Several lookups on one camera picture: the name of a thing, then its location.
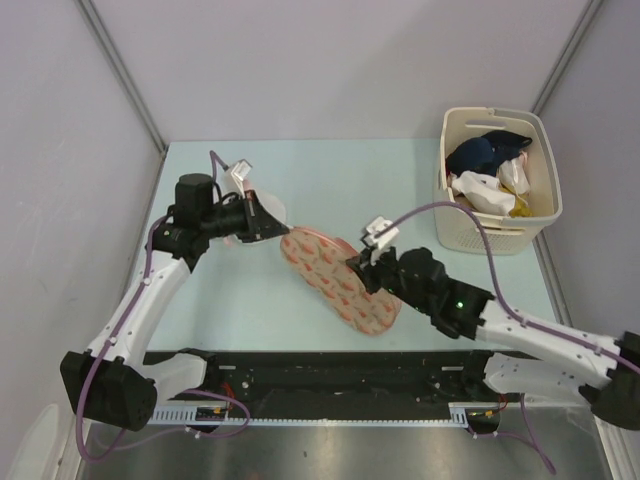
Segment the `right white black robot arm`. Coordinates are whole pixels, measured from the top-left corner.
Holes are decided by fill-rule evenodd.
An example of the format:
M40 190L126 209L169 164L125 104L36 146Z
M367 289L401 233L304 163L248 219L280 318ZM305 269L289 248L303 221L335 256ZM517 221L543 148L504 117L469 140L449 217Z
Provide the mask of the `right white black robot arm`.
M464 372L461 388L469 399L484 401L494 392L578 397L597 418L638 430L638 334L614 338L525 317L498 292L451 278L424 247L402 255L367 248L346 264L368 293L392 294L452 339L481 340L533 357L534 366L517 368L517 381L497 372L494 360Z

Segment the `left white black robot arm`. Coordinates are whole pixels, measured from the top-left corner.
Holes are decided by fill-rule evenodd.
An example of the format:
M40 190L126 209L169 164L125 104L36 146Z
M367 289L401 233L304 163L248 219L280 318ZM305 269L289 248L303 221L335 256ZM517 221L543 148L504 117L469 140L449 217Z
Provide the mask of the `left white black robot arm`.
M150 227L142 270L111 319L84 351L68 352L61 361L78 425L89 419L139 431L160 402L187 390L202 400L219 392L221 376L202 350L144 362L161 317L212 240L235 237L251 244L289 231L286 208L274 195L243 181L221 200L215 191L208 174L179 178L173 203Z

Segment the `floral orange bra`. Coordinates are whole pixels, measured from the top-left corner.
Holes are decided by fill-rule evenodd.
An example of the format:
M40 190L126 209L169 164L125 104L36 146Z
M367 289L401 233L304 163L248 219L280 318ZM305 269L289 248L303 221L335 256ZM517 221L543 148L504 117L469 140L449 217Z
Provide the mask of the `floral orange bra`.
M346 264L357 255L346 241L309 227L293 227L281 238L280 251L288 265L353 330L378 336L395 323L400 301L383 290L366 291Z

